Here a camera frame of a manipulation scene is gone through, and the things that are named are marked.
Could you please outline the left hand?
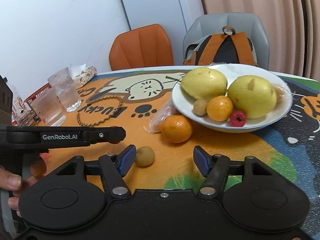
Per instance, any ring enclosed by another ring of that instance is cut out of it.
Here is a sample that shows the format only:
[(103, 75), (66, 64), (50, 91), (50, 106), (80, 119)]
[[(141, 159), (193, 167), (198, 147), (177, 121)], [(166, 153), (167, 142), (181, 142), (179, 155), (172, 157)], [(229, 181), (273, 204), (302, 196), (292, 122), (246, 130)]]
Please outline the left hand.
[(25, 181), (23, 181), (21, 176), (6, 170), (5, 167), (1, 165), (1, 189), (11, 191), (14, 195), (8, 199), (8, 206), (12, 211), (16, 212), (18, 217), (21, 217), (20, 210), (18, 208), (18, 202), (21, 194), (27, 188), (41, 180), (47, 172), (47, 166), (42, 155), (43, 154), (40, 153), (37, 156), (37, 159), (33, 162), (30, 168), (31, 176)]

